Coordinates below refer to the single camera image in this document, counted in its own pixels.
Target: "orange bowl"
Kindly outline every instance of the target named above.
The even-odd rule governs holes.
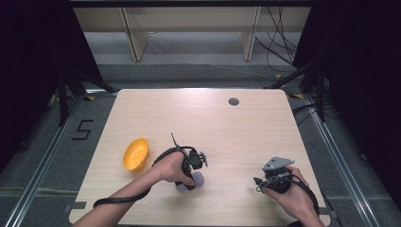
[[[123,164],[127,170],[142,171],[148,158],[149,145],[145,138],[134,140],[124,153]]]

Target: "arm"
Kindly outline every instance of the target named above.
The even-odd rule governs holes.
[[[309,186],[299,168],[293,166],[287,166],[287,168],[292,171],[292,175],[298,176]],[[289,190],[284,194],[277,193],[266,187],[263,188],[263,191],[268,196],[275,199],[289,215],[298,219],[305,227],[324,226],[315,213],[312,200],[298,185],[292,184]]]
[[[173,152],[152,168],[142,173],[138,178],[113,193],[110,197],[122,198],[135,196],[162,180],[193,185],[194,182],[192,179],[183,174],[181,170],[182,163],[183,154],[181,152]],[[73,226],[115,226],[133,204],[134,202],[99,205],[79,219]]]

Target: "black strap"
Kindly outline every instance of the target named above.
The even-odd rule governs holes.
[[[192,176],[192,174],[191,174],[190,171],[189,171],[189,172],[184,172],[183,174],[185,174],[185,176],[187,176],[188,178],[192,179],[192,181],[194,181],[194,177]],[[176,184],[176,186],[178,186],[178,185],[180,185],[180,184],[183,184],[183,185],[185,185],[185,187],[186,187],[188,190],[193,190],[193,189],[195,189],[195,185],[187,185],[187,184],[185,184],[185,183],[183,183],[183,182],[175,182],[175,184]]]
[[[139,195],[133,197],[126,197],[126,198],[105,198],[100,199],[94,203],[94,208],[101,205],[101,204],[112,204],[112,203],[125,203],[125,202],[134,202],[143,199],[150,191],[150,188]]]
[[[180,151],[180,152],[182,152],[182,153],[185,155],[185,158],[184,158],[184,160],[183,160],[183,166],[182,166],[183,173],[184,173],[185,175],[187,175],[188,173],[190,174],[190,173],[191,173],[191,168],[190,168],[190,166],[189,166],[189,164],[188,164],[188,161],[187,161],[187,159],[188,159],[188,158],[187,158],[187,155],[185,154],[184,151],[182,151],[182,150],[177,150],[177,148],[170,148],[170,149],[166,150],[165,152],[163,152],[163,153],[162,153],[159,157],[157,157],[157,159],[153,162],[153,165],[152,165],[152,166],[154,166],[155,164],[157,164],[158,162],[160,162],[160,161],[161,161],[162,159],[164,159],[168,154],[173,153],[173,152],[176,152],[176,151]],[[96,202],[94,203],[94,208],[97,207],[97,206],[99,206],[99,205],[101,205],[101,204],[125,203],[125,202],[135,202],[135,201],[139,201],[139,200],[143,199],[143,198],[149,193],[149,191],[150,191],[150,188],[147,189],[146,191],[142,192],[141,194],[136,195],[136,196],[133,196],[133,197],[126,197],[126,198],[104,198],[104,199],[100,199],[100,200],[98,200],[98,201],[96,201]]]
[[[299,182],[296,182],[293,180],[287,180],[287,179],[282,179],[282,180],[286,181],[286,182],[295,183],[298,186],[300,186],[306,192],[306,194],[309,196],[309,198],[312,200],[313,208],[315,209],[316,214],[318,216],[320,215],[319,204],[318,204],[318,200],[316,199],[315,194],[313,193],[312,190],[310,190],[310,188],[308,186],[306,186],[306,184],[303,181],[301,181],[301,179],[298,178]]]

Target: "metal frame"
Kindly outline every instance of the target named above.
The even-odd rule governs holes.
[[[305,103],[307,105],[313,103],[313,99],[309,94],[305,94],[304,97]],[[327,146],[330,156],[333,159],[339,171],[339,174],[342,177],[342,180],[344,181],[345,187],[350,193],[350,196],[354,201],[354,204],[359,211],[360,216],[362,217],[363,222],[366,226],[381,226],[378,222],[377,217],[374,214],[374,210],[371,204],[366,199],[364,193],[357,184],[357,181],[352,174],[349,166],[347,165],[345,159],[342,157],[339,147],[337,147],[337,144],[334,141],[330,130],[327,128],[326,124],[320,120],[319,115],[315,112],[315,110],[310,109],[310,112],[312,114],[313,121],[315,122],[315,125],[318,128],[319,133],[321,134],[322,139]]]
[[[38,167],[36,168],[32,178],[30,179],[28,185],[26,186],[22,196],[18,200],[18,202],[15,204],[14,208],[12,209],[10,216],[8,218],[6,226],[20,226],[22,221],[24,220],[24,217],[26,215],[26,212],[30,206],[30,204],[33,202],[33,199],[35,198],[35,194],[38,190],[38,187],[40,186],[42,180],[44,179],[45,173],[47,172],[48,168],[50,167],[53,158],[55,157],[57,150],[59,149],[59,146],[62,142],[62,139],[64,138],[64,135],[66,134],[70,123],[71,119],[76,112],[80,102],[82,101],[83,96],[76,96],[69,108],[70,114],[66,118],[64,124],[59,126],[59,128],[56,131],[56,134],[54,135],[49,147],[47,148],[44,157],[42,158],[41,162],[39,163]]]

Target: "wooden table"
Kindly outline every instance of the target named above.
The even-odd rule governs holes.
[[[233,106],[230,98],[237,98]],[[294,219],[268,196],[256,192],[253,177],[271,157],[295,160],[325,207],[285,93],[256,89],[122,90],[113,105],[77,201],[75,222],[96,200],[110,196],[137,174],[125,170],[127,146],[145,137],[150,146],[145,168],[163,151],[181,146],[207,154],[201,188],[180,193],[161,182],[138,201],[120,224],[187,226],[280,226]],[[329,216],[321,216],[330,223]]]

